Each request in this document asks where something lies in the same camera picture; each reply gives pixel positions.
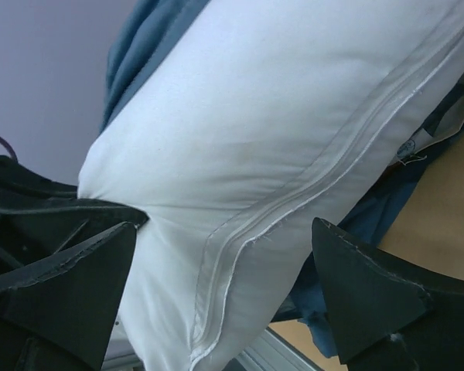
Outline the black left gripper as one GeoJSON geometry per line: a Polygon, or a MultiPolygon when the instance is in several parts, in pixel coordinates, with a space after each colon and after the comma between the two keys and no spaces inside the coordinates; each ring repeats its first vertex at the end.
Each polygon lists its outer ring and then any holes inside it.
{"type": "Polygon", "coordinates": [[[130,206],[77,198],[75,186],[51,181],[0,155],[0,274],[77,245],[119,223],[144,225],[130,206]]]}

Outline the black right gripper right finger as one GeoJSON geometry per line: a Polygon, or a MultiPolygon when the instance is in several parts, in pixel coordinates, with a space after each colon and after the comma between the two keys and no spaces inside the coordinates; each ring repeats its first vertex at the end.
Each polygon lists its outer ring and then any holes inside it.
{"type": "Polygon", "coordinates": [[[319,218],[312,250],[339,360],[350,370],[464,370],[464,281],[319,218]]]}

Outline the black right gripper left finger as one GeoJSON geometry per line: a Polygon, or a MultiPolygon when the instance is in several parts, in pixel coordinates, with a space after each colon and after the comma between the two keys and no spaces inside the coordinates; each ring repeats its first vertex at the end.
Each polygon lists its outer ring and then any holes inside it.
{"type": "Polygon", "coordinates": [[[99,370],[131,266],[120,223],[0,274],[0,370],[99,370]]]}

